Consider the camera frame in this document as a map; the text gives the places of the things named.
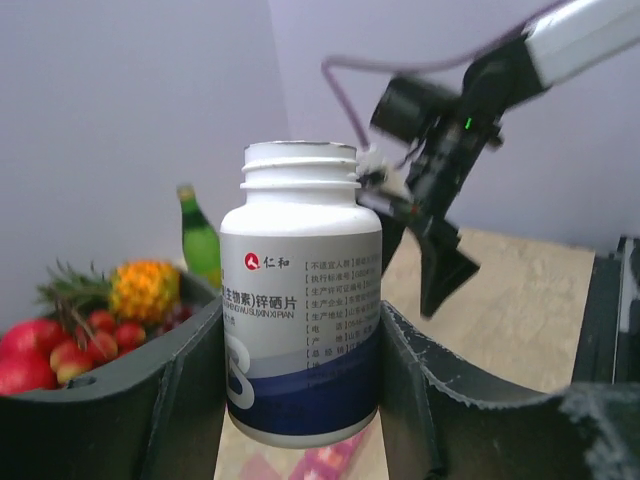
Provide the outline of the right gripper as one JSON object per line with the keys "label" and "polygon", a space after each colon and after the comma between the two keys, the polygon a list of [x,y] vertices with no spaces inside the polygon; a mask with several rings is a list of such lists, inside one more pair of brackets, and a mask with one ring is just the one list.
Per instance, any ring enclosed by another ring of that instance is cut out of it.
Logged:
{"label": "right gripper", "polygon": [[500,147],[500,118],[480,114],[420,114],[403,119],[374,114],[370,126],[409,146],[408,174],[388,165],[386,181],[363,188],[358,203],[403,226],[431,220],[418,237],[421,251],[420,312],[431,318],[471,279],[480,265],[458,249],[458,229],[443,220],[485,148]]}

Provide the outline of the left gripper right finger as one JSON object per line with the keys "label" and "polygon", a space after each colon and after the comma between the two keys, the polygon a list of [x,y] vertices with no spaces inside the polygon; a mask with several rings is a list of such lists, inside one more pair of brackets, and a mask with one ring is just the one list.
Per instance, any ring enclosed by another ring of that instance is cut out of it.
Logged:
{"label": "left gripper right finger", "polygon": [[388,302],[380,325],[390,478],[638,478],[638,384],[544,394],[469,363]]}

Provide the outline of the pink weekly pill organizer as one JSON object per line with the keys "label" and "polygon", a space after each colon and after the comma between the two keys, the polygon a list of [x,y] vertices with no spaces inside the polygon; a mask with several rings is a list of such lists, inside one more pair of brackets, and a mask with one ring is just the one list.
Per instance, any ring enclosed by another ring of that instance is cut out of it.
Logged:
{"label": "pink weekly pill organizer", "polygon": [[248,480],[340,479],[349,470],[351,461],[367,433],[368,428],[339,443],[306,450],[288,474],[279,472],[264,455],[256,453],[245,462],[239,478]]}

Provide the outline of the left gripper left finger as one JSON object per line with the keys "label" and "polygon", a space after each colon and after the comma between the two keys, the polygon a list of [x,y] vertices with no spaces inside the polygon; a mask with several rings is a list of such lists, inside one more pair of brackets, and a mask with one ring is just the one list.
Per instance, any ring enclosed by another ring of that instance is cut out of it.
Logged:
{"label": "left gripper left finger", "polygon": [[1,400],[4,479],[211,479],[225,411],[222,305],[61,390]]}

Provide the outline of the white-capped pill bottle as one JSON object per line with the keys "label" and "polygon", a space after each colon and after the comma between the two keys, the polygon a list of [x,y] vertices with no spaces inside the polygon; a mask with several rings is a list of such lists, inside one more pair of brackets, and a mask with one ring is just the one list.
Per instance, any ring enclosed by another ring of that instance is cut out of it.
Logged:
{"label": "white-capped pill bottle", "polygon": [[356,201],[351,146],[244,156],[246,201],[220,227],[228,412],[266,445],[333,444],[378,408],[381,222]]}

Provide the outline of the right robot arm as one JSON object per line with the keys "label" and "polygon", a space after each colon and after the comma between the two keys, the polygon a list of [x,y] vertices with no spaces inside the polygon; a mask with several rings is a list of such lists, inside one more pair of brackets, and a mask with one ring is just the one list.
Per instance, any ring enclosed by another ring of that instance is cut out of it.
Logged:
{"label": "right robot arm", "polygon": [[416,75],[392,77],[370,124],[409,146],[411,166],[393,179],[391,167],[366,155],[359,201],[382,219],[384,265],[405,231],[416,238],[424,317],[479,269],[445,216],[482,151],[503,145],[502,116],[638,41],[638,2],[569,1],[475,59],[459,92]]}

